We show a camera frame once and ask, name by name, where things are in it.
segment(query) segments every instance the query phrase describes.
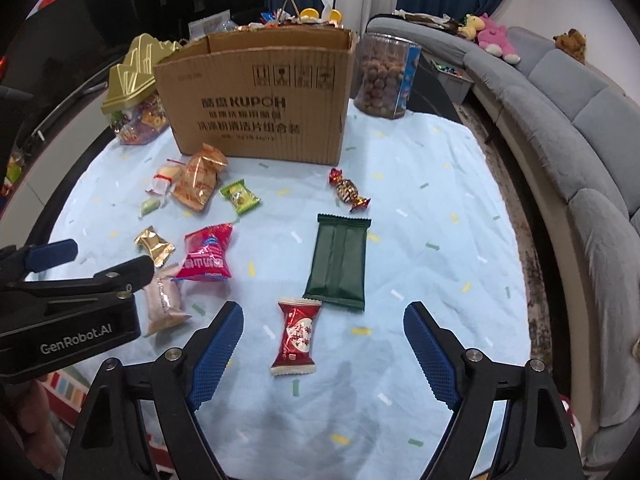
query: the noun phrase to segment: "dark green snack bar package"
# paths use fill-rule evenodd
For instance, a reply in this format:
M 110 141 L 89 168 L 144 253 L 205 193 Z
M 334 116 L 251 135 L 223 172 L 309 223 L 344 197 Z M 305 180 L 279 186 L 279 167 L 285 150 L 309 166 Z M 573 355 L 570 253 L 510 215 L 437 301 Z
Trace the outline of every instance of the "dark green snack bar package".
M 368 218 L 318 215 L 318 238 L 303 298 L 364 310 Z

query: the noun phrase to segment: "yellow stuffed toy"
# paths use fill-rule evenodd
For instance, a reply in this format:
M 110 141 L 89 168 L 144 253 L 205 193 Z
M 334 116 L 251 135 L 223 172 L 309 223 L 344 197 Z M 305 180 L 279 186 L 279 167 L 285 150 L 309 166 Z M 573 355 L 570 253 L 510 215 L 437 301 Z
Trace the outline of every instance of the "yellow stuffed toy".
M 464 19 L 465 25 L 458 28 L 458 35 L 467 41 L 473 41 L 481 30 L 484 30 L 484 21 L 477 16 L 468 14 Z

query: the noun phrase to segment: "clear plastic bag of snacks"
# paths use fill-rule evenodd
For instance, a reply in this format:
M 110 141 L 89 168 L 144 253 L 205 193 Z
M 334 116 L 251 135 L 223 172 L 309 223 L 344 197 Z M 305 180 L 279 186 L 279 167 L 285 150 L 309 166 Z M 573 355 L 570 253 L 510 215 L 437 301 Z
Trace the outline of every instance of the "clear plastic bag of snacks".
M 157 91 L 140 104 L 116 110 L 110 119 L 120 144 L 148 144 L 169 126 Z
M 168 128 L 153 67 L 179 47 L 178 43 L 140 34 L 131 42 L 124 62 L 109 69 L 102 113 L 121 144 L 148 144 Z

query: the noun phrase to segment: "cardboard box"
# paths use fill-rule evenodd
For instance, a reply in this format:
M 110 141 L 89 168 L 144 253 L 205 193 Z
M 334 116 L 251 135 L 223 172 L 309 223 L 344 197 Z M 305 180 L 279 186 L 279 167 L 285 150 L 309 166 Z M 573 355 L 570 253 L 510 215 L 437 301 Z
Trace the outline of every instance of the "cardboard box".
M 337 164 L 357 35 L 283 27 L 210 34 L 154 68 L 180 151 Z

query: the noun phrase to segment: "brown teddy bear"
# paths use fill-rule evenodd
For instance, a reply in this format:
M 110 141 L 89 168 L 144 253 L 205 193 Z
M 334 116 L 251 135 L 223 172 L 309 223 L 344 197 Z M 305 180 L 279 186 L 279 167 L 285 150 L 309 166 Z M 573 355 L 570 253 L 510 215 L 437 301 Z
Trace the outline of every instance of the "brown teddy bear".
M 584 65 L 584 51 L 587 47 L 587 38 L 578 30 L 571 28 L 568 33 L 554 36 L 556 48 L 573 57 Z

